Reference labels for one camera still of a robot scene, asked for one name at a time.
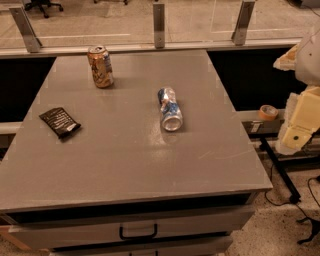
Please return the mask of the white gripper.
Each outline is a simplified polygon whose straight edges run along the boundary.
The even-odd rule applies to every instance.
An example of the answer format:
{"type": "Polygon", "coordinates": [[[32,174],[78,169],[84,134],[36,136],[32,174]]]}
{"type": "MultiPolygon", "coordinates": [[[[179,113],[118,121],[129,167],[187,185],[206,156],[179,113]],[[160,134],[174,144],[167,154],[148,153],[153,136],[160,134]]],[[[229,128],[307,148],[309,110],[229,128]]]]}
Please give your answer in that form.
{"type": "MultiPolygon", "coordinates": [[[[291,47],[277,58],[273,67],[289,71],[296,65],[298,46],[291,47]]],[[[300,94],[291,93],[286,103],[284,123],[278,133],[276,150],[283,155],[292,155],[300,151],[320,129],[320,88],[308,86],[300,94]]]]}

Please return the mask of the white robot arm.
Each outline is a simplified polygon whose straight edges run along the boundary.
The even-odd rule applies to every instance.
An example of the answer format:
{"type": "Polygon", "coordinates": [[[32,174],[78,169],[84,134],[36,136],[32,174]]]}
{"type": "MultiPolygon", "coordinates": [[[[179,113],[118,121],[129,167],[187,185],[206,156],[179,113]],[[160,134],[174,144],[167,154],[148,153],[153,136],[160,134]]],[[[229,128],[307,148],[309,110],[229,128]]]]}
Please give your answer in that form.
{"type": "Polygon", "coordinates": [[[279,57],[273,67],[293,70],[307,85],[300,94],[291,93],[286,102],[276,150],[283,155],[300,151],[320,128],[320,27],[311,28],[301,42],[279,57]]]}

